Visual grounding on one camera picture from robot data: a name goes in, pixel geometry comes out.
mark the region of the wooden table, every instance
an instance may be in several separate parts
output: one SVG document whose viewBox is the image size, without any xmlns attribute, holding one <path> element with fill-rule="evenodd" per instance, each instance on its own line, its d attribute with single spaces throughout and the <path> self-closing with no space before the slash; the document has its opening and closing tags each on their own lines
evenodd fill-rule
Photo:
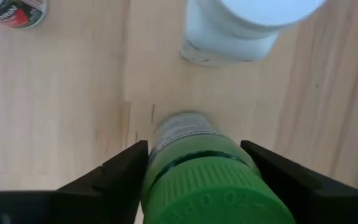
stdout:
<svg viewBox="0 0 358 224">
<path fill-rule="evenodd" d="M 56 189 L 180 110 L 358 187 L 358 1 L 224 68 L 181 59 L 184 8 L 50 0 L 36 28 L 0 26 L 0 189 Z"/>
</svg>

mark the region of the bottle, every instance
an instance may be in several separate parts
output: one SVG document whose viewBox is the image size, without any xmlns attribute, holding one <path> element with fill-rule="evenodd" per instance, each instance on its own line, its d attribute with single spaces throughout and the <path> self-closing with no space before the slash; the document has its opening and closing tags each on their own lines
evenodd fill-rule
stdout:
<svg viewBox="0 0 358 224">
<path fill-rule="evenodd" d="M 44 18 L 47 0 L 0 0 L 0 23 L 14 28 L 30 28 Z"/>
<path fill-rule="evenodd" d="M 168 118 L 155 140 L 142 187 L 144 224 L 295 224 L 250 155 L 202 114 Z"/>
<path fill-rule="evenodd" d="M 219 67 L 267 56 L 279 33 L 325 0 L 187 0 L 181 54 Z"/>
</svg>

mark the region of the white jar lid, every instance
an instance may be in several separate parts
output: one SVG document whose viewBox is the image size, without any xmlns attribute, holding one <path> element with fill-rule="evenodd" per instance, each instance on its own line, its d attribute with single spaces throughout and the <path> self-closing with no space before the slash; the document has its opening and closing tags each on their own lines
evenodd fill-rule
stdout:
<svg viewBox="0 0 358 224">
<path fill-rule="evenodd" d="M 260 26 L 295 23 L 320 7 L 325 0 L 215 0 L 233 16 Z"/>
</svg>

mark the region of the white bottle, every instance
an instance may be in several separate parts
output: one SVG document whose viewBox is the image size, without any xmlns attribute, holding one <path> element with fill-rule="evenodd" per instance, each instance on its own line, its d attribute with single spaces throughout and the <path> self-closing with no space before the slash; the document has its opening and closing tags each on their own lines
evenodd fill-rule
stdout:
<svg viewBox="0 0 358 224">
<path fill-rule="evenodd" d="M 181 54 L 220 67 L 261 60 L 280 31 L 306 18 L 325 0 L 188 0 Z"/>
<path fill-rule="evenodd" d="M 47 10 L 47 0 L 0 0 L 0 23 L 14 28 L 37 25 Z"/>
</svg>

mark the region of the bottle label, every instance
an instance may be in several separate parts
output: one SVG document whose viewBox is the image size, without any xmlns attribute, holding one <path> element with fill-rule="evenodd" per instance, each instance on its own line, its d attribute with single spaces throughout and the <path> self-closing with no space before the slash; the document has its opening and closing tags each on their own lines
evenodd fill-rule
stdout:
<svg viewBox="0 0 358 224">
<path fill-rule="evenodd" d="M 0 4 L 0 23 L 26 28 L 42 18 L 42 0 L 3 0 Z"/>
<path fill-rule="evenodd" d="M 150 161 L 155 155 L 172 142 L 197 134 L 215 134 L 215 130 L 207 119 L 199 113 L 183 113 L 169 118 L 161 124 L 155 135 L 156 145 L 150 153 Z"/>
<path fill-rule="evenodd" d="M 209 67 L 221 67 L 236 62 L 233 58 L 225 57 L 213 52 L 206 52 L 195 47 L 190 40 L 185 40 L 181 54 L 187 60 Z"/>
</svg>

